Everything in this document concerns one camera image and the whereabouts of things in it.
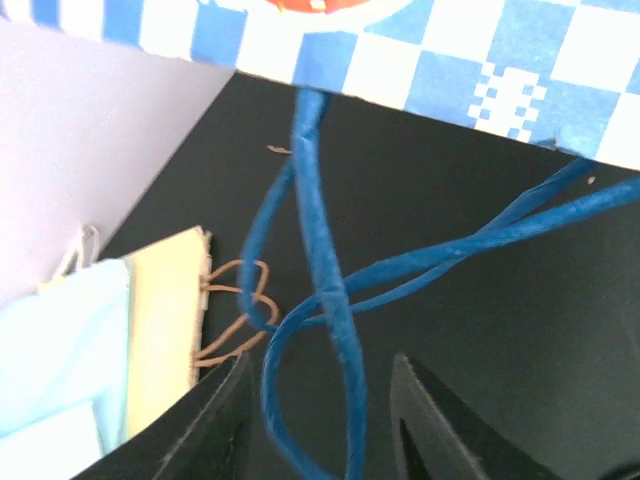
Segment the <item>tan rope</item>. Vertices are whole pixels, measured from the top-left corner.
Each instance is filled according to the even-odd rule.
[[[238,265],[242,265],[242,260],[232,260],[231,262],[225,263],[221,267],[217,268],[210,275],[207,275],[202,279],[202,284],[200,288],[202,291],[208,292],[231,292],[231,293],[240,293],[241,290],[237,287],[231,287],[229,285],[219,285],[219,284],[211,284],[216,278],[230,270],[233,267]],[[268,325],[275,325],[278,322],[280,311],[276,303],[271,300],[269,297],[264,295],[264,288],[267,285],[267,280],[269,279],[269,267],[266,263],[262,261],[256,261],[256,266],[260,267],[260,280],[258,280],[258,285],[256,286],[256,291],[253,293],[253,301],[264,303],[271,310],[271,317],[267,322]],[[222,334],[216,338],[213,342],[207,345],[202,350],[193,354],[194,362],[193,366],[197,368],[204,367],[213,367],[214,365],[218,365],[224,362],[229,357],[234,357],[236,355],[240,355],[240,353],[250,350],[253,348],[262,338],[265,336],[265,332],[258,332],[249,340],[244,342],[239,347],[235,348],[233,351],[220,355],[217,357],[206,358],[216,350],[218,350],[222,345],[226,343],[226,341],[236,333],[247,321],[248,315],[242,314],[240,315],[231,325],[229,325]]]

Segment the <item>white wall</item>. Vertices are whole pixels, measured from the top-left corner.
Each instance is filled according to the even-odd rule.
[[[0,20],[0,305],[106,240],[231,75]]]

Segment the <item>pixelated pattern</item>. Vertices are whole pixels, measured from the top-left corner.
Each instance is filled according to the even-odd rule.
[[[371,1],[296,17],[266,0],[0,0],[0,16],[640,168],[640,0]]]

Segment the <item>red circle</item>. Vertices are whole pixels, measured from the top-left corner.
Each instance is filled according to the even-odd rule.
[[[327,8],[323,11],[311,8],[310,0],[267,0],[278,8],[302,13],[331,13],[344,8],[355,7],[367,3],[369,0],[325,0]]]

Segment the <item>white surface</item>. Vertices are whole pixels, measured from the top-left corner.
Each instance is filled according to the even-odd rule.
[[[231,75],[0,20],[0,306],[107,240]]]
[[[68,480],[101,457],[92,404],[84,403],[0,440],[0,478]]]

